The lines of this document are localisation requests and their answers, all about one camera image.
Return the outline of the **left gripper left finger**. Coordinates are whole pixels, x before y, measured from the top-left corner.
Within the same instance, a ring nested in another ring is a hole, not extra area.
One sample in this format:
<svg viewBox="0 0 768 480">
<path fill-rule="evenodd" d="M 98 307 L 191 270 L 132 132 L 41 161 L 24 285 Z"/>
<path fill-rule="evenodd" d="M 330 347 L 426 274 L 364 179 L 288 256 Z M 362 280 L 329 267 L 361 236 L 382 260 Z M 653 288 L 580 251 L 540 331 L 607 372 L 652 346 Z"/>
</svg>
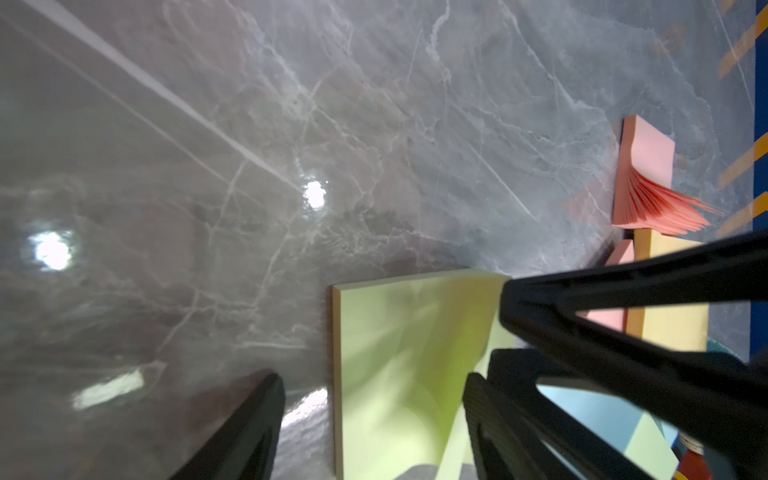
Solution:
<svg viewBox="0 0 768 480">
<path fill-rule="evenodd" d="M 285 399 L 280 375 L 261 371 L 256 388 L 171 479 L 269 479 Z"/>
</svg>

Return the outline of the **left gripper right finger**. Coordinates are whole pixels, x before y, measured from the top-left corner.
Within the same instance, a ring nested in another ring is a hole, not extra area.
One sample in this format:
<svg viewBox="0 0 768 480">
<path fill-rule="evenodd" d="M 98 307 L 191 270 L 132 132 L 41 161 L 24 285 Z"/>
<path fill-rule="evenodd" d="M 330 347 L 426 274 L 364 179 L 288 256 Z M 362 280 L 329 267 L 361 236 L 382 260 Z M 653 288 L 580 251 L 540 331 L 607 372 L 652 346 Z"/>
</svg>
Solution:
<svg viewBox="0 0 768 480">
<path fill-rule="evenodd" d="M 462 403 L 480 479 L 598 479 L 595 439 L 532 376 L 467 377 Z"/>
</svg>

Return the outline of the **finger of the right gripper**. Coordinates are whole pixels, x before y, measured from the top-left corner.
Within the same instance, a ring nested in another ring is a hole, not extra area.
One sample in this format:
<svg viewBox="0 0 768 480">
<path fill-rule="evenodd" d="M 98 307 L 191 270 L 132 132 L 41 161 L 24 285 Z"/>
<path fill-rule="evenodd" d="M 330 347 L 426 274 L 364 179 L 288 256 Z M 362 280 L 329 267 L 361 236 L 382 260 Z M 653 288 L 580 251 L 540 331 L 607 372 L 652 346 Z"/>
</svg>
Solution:
<svg viewBox="0 0 768 480">
<path fill-rule="evenodd" d="M 510 280 L 502 325 L 545 356 L 677 426 L 742 479 L 767 475 L 767 362 L 673 351 L 582 318 L 588 310 L 763 301 L 763 231 L 634 263 Z"/>
<path fill-rule="evenodd" d="M 487 378 L 494 380 L 499 377 L 521 378 L 523 376 L 534 377 L 536 386 L 570 387 L 609 394 L 588 380 L 580 378 L 551 362 L 536 350 L 498 349 L 492 353 Z M 595 439 L 590 442 L 588 456 L 600 469 L 598 479 L 653 479 L 626 458 L 623 453 L 610 446 L 587 427 L 585 428 L 588 433 L 595 436 Z"/>
</svg>

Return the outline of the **green memo pad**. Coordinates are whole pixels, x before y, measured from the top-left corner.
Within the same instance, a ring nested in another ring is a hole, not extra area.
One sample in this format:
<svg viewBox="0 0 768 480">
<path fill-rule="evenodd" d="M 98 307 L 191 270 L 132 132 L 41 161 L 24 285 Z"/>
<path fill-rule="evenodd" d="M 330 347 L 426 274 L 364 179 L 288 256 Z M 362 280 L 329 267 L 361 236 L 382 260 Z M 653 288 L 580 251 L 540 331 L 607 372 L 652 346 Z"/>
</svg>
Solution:
<svg viewBox="0 0 768 480">
<path fill-rule="evenodd" d="M 657 480 L 672 479 L 679 464 L 662 430 L 647 413 L 640 416 L 624 455 Z"/>
<path fill-rule="evenodd" d="M 497 348 L 506 277 L 459 269 L 331 290 L 335 470 L 396 479 L 416 466 L 457 479 L 473 464 L 462 396 Z"/>
</svg>

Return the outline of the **pink fanned memo pad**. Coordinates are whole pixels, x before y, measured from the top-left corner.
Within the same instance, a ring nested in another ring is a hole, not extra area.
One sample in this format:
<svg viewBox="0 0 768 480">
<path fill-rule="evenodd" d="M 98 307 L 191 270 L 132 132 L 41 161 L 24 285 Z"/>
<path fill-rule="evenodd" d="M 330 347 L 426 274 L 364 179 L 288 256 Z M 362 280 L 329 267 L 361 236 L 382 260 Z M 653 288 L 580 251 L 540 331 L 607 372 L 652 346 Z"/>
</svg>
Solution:
<svg viewBox="0 0 768 480">
<path fill-rule="evenodd" d="M 623 120 L 612 225 L 668 236 L 703 230 L 715 208 L 672 188 L 675 142 L 638 115 Z"/>
</svg>

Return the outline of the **yellow memo pad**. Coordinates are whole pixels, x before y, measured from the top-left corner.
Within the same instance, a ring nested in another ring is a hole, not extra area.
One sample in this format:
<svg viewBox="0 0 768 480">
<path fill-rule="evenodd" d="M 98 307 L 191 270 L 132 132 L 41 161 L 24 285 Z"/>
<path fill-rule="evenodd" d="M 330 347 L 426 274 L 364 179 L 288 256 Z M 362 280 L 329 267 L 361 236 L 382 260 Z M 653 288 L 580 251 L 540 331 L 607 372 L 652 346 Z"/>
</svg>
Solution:
<svg viewBox="0 0 768 480">
<path fill-rule="evenodd" d="M 700 242 L 666 236 L 652 229 L 634 231 L 635 260 L 691 249 Z M 705 352 L 709 329 L 707 303 L 632 308 L 627 312 L 625 332 L 668 350 Z"/>
</svg>

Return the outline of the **blue memo pad upper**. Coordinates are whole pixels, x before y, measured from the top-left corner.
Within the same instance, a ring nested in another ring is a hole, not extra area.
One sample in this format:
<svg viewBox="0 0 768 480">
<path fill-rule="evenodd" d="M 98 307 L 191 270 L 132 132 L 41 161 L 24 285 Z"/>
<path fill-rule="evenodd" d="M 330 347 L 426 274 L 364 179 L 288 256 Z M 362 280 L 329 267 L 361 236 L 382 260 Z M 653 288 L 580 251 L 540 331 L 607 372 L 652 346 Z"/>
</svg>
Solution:
<svg viewBox="0 0 768 480">
<path fill-rule="evenodd" d="M 672 449 L 677 430 L 624 399 L 570 387 L 538 385 L 537 388 L 558 407 L 623 454 L 643 413 L 653 418 Z"/>
</svg>

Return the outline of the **red toy car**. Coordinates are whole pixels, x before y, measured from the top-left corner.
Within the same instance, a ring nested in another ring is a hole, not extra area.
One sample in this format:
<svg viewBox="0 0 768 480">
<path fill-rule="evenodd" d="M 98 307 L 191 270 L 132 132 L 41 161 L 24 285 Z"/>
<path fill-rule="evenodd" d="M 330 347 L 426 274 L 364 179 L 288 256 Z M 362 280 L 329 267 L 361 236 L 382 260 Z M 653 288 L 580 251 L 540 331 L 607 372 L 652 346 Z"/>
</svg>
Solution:
<svg viewBox="0 0 768 480">
<path fill-rule="evenodd" d="M 680 432 L 675 440 L 673 453 L 679 460 L 674 480 L 712 480 L 711 469 L 705 460 L 701 442 Z"/>
</svg>

